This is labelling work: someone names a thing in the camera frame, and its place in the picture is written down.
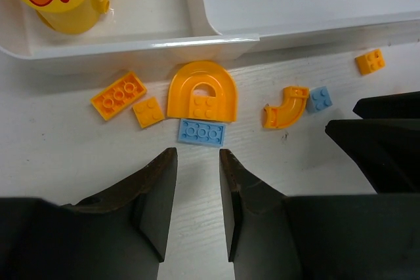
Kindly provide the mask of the small orange square lego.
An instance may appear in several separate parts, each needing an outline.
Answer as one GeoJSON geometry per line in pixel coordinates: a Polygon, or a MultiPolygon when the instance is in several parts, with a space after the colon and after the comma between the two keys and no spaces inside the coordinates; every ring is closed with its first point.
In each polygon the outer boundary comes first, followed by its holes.
{"type": "Polygon", "coordinates": [[[369,75],[386,66],[380,49],[375,49],[358,56],[355,58],[355,61],[361,75],[369,75]]]}

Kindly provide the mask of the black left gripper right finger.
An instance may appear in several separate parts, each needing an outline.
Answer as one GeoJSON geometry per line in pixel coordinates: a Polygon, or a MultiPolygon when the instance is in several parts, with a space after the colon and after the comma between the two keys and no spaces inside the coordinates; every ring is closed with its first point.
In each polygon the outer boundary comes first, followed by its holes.
{"type": "Polygon", "coordinates": [[[418,279],[417,194],[287,196],[219,151],[236,279],[418,279]]]}

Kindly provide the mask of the small blue square lego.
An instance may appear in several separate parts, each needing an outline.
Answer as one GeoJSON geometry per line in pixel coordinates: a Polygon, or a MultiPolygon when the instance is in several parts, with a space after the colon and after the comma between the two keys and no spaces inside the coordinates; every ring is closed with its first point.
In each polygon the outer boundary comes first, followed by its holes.
{"type": "Polygon", "coordinates": [[[318,87],[309,91],[309,98],[306,103],[306,110],[310,113],[318,113],[332,106],[327,87],[318,87]]]}

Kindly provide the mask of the orange curved lego piece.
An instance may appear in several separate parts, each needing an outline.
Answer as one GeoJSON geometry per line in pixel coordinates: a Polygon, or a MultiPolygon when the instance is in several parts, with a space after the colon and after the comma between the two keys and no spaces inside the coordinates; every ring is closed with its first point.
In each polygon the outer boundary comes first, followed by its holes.
{"type": "Polygon", "coordinates": [[[283,89],[283,102],[280,106],[264,107],[266,129],[285,129],[294,125],[302,116],[309,98],[308,87],[289,86],[283,89]]]}

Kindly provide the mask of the orange arch lego piece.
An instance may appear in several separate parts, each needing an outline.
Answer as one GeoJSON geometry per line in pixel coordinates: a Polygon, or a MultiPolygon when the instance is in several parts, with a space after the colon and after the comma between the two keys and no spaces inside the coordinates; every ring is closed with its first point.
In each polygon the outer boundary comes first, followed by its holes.
{"type": "Polygon", "coordinates": [[[211,61],[181,67],[173,77],[167,116],[232,123],[237,119],[238,92],[233,77],[211,61]]]}

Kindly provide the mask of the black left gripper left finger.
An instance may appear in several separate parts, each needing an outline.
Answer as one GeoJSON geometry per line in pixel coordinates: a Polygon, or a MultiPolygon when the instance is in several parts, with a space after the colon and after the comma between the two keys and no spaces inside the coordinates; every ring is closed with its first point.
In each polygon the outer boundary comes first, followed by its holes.
{"type": "Polygon", "coordinates": [[[165,259],[177,150],[77,204],[1,199],[2,279],[156,279],[165,259]]]}

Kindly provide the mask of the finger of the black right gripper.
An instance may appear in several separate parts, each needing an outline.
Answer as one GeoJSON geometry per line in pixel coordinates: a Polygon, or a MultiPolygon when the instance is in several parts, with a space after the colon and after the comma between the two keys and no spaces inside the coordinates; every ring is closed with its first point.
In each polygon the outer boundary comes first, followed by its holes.
{"type": "Polygon", "coordinates": [[[419,93],[359,100],[358,119],[331,120],[325,133],[377,193],[419,193],[419,93]]]}

